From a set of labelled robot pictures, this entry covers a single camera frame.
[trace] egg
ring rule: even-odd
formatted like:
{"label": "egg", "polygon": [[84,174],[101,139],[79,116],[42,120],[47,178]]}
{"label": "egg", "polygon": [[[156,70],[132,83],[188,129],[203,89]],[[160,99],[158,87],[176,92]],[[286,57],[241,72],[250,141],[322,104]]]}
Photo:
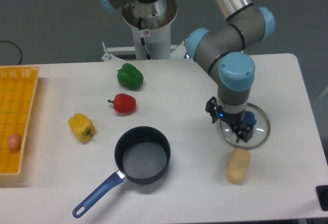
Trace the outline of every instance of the egg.
{"label": "egg", "polygon": [[17,152],[21,149],[22,136],[19,133],[13,133],[8,138],[8,148],[12,152]]}

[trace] blue pan handle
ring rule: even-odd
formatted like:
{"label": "blue pan handle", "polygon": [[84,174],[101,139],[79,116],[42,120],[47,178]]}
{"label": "blue pan handle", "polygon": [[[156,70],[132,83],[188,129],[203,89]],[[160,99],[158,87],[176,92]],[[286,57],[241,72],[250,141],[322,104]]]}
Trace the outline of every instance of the blue pan handle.
{"label": "blue pan handle", "polygon": [[120,171],[113,173],[73,210],[73,216],[75,218],[80,218],[81,216],[83,216],[109,190],[121,184],[124,181],[123,179],[124,175]]}

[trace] frying pan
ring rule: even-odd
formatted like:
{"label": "frying pan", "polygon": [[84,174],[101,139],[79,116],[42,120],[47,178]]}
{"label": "frying pan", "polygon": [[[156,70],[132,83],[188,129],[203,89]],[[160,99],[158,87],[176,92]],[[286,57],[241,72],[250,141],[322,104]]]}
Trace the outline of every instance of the frying pan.
{"label": "frying pan", "polygon": [[114,151],[118,170],[73,210],[73,216],[83,216],[109,190],[121,184],[124,178],[140,185],[159,180],[168,169],[170,157],[170,144],[157,129],[136,127],[127,131],[118,140]]}

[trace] orange plastic tray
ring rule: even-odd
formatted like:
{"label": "orange plastic tray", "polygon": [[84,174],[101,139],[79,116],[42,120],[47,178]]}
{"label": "orange plastic tray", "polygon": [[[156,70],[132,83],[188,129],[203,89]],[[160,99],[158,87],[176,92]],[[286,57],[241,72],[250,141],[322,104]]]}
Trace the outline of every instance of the orange plastic tray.
{"label": "orange plastic tray", "polygon": [[[38,66],[0,67],[0,174],[20,172],[38,74]],[[18,152],[7,145],[13,133],[22,136]]]}

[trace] bell pepper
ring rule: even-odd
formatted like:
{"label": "bell pepper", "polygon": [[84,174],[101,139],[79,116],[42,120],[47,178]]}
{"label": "bell pepper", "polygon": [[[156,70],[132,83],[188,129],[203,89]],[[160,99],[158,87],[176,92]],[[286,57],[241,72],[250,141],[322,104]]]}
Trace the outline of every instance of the bell pepper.
{"label": "bell pepper", "polygon": [[80,113],[77,113],[73,117],[69,118],[68,124],[70,125],[75,136],[82,143],[89,142],[96,132],[92,121]]}
{"label": "bell pepper", "polygon": [[144,76],[132,64],[123,64],[117,73],[118,82],[131,90],[137,90],[144,82]]}
{"label": "bell pepper", "polygon": [[137,106],[135,98],[124,93],[116,95],[113,101],[108,102],[113,104],[116,112],[123,114],[132,113]]}

